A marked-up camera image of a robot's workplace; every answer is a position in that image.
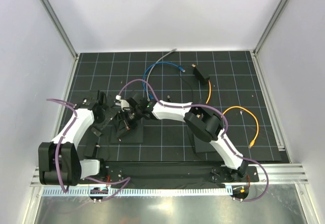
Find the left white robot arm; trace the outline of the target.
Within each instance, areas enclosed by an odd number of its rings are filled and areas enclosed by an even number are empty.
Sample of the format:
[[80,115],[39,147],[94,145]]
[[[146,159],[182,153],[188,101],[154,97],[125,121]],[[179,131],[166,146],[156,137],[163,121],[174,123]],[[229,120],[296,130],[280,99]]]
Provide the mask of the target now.
[[101,136],[113,117],[114,99],[102,91],[93,91],[80,103],[52,99],[72,111],[70,120],[50,141],[38,148],[39,180],[43,185],[59,185],[62,189],[76,186],[81,179],[90,177],[95,183],[106,181],[105,161],[95,156],[80,160],[77,147],[84,134],[92,130]]

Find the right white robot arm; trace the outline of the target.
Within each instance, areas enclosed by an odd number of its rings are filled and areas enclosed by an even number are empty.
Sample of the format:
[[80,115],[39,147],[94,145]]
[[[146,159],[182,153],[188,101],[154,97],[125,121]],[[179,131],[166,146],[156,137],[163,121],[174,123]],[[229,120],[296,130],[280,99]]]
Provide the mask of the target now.
[[185,123],[202,142],[210,144],[223,159],[233,181],[241,181],[247,175],[248,161],[244,159],[226,135],[228,122],[222,113],[206,104],[171,103],[147,100],[142,96],[123,99],[117,95],[114,101],[120,109],[111,118],[118,139],[136,129],[138,121],[174,120]]

